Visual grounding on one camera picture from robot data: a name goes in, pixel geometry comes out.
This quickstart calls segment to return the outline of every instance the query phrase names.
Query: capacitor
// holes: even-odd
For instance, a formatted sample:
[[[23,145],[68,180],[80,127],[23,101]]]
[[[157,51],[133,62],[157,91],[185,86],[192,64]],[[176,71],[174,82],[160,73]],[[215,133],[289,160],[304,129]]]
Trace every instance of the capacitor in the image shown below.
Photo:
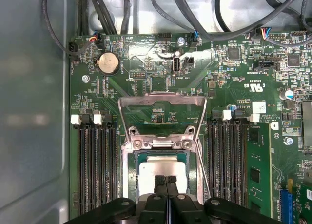
[[[293,139],[291,137],[285,137],[284,138],[284,144],[285,145],[292,145],[293,144]]]
[[[281,91],[279,93],[279,97],[281,100],[291,100],[293,98],[293,91],[291,90],[284,90],[284,91]]]
[[[231,110],[232,112],[237,110],[237,106],[235,104],[229,104],[226,108]]]
[[[114,75],[120,69],[120,60],[117,55],[112,52],[101,54],[96,60],[95,65],[104,75]]]

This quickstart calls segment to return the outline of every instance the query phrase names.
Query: ram slot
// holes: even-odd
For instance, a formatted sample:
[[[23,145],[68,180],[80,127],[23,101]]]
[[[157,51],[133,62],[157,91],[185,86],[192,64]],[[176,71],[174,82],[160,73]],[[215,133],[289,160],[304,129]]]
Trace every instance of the ram slot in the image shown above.
[[[235,202],[235,176],[236,176],[236,171],[235,171],[235,157],[234,157],[234,125],[230,124],[230,132],[229,132],[229,151],[230,151],[230,156],[229,156],[229,164],[230,164],[230,190],[231,190],[231,198],[229,201]]]
[[[230,193],[230,144],[229,144],[229,131],[230,126],[224,125],[223,126],[223,177],[224,177],[224,198],[228,201],[231,200],[231,193]]]
[[[111,152],[112,152],[112,167],[111,167],[111,174],[112,174],[112,183],[111,183],[111,188],[112,188],[112,200],[118,198],[117,194],[117,136],[116,136],[116,129],[113,128],[111,129],[112,131],[112,143],[111,143]]]
[[[225,125],[219,125],[219,145],[218,145],[218,151],[219,151],[219,160],[218,160],[218,166],[219,166],[219,178],[220,178],[220,193],[219,197],[223,198],[225,197],[225,176],[224,176],[224,146],[223,146],[223,130],[226,128]]]
[[[99,187],[100,187],[100,199],[101,204],[107,203],[106,199],[106,129],[100,130],[100,142],[99,142],[99,155],[100,155],[100,179],[99,179]]]
[[[234,169],[235,174],[235,203],[242,205],[241,200],[241,126],[234,124]]]
[[[220,197],[219,125],[213,126],[214,194]]]
[[[95,129],[95,207],[99,207],[101,205],[101,192],[100,192],[100,181],[101,181],[101,129]]]
[[[85,211],[85,150],[84,129],[78,129],[78,214]]]
[[[241,191],[242,191],[242,205],[244,207],[247,207],[247,189],[246,189],[246,146],[247,146],[247,127],[246,125],[241,125]]]
[[[96,208],[96,186],[97,186],[97,150],[96,150],[96,130],[90,129],[90,209]]]
[[[207,173],[209,176],[209,188],[212,196],[215,196],[215,184],[214,184],[214,163],[213,163],[213,126],[208,125],[208,137],[207,137]]]

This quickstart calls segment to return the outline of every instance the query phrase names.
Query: integrated circuit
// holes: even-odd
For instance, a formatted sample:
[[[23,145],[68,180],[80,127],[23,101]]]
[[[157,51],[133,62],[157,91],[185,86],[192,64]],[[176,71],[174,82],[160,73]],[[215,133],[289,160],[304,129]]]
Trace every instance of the integrated circuit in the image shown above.
[[[260,213],[260,211],[261,211],[261,207],[259,205],[255,204],[254,202],[251,202],[250,209],[254,212],[257,212],[257,213]]]
[[[240,60],[240,50],[239,48],[229,48],[228,50],[229,60],[237,61]]]
[[[259,143],[260,141],[260,135],[259,135],[259,129],[257,128],[249,128],[249,141],[252,141],[254,143]]]
[[[256,183],[260,183],[260,171],[257,169],[250,169],[250,179]]]
[[[288,67],[299,67],[300,66],[300,55],[289,54],[288,55]]]

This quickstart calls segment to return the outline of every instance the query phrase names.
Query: white label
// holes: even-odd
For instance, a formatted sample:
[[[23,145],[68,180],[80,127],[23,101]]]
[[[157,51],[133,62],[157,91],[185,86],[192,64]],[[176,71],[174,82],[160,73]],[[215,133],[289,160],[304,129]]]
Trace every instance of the white label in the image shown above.
[[[253,113],[267,113],[265,101],[253,101]]]
[[[312,201],[312,191],[307,190],[307,198]]]

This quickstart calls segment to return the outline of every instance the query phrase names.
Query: green circuit board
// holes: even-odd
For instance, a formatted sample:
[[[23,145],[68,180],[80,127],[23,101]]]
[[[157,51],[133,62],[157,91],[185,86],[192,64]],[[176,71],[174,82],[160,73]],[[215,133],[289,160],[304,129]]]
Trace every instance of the green circuit board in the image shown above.
[[[294,43],[307,35],[272,32],[270,38]],[[82,47],[88,39],[75,37],[71,43]],[[106,52],[118,57],[113,75],[97,66]],[[283,48],[257,36],[205,42],[194,34],[101,35],[98,43],[71,60],[70,111],[79,115],[84,127],[71,126],[70,217],[123,196],[125,129],[119,98],[173,92],[207,99],[199,138],[212,195],[282,221],[280,190],[287,189],[288,179],[300,184],[312,166],[301,112],[301,103],[312,101],[311,69],[311,45]],[[293,92],[289,100],[283,96],[286,90]],[[222,119],[226,109],[231,119]],[[94,114],[107,123],[102,133],[85,127],[92,125]],[[196,125],[199,114],[198,106],[155,102],[127,107],[125,121],[141,134],[166,136]],[[189,157],[189,172],[196,170],[194,160]],[[129,198],[137,200],[135,163],[129,164],[129,171]],[[196,179],[190,176],[189,182],[189,190],[195,192]]]

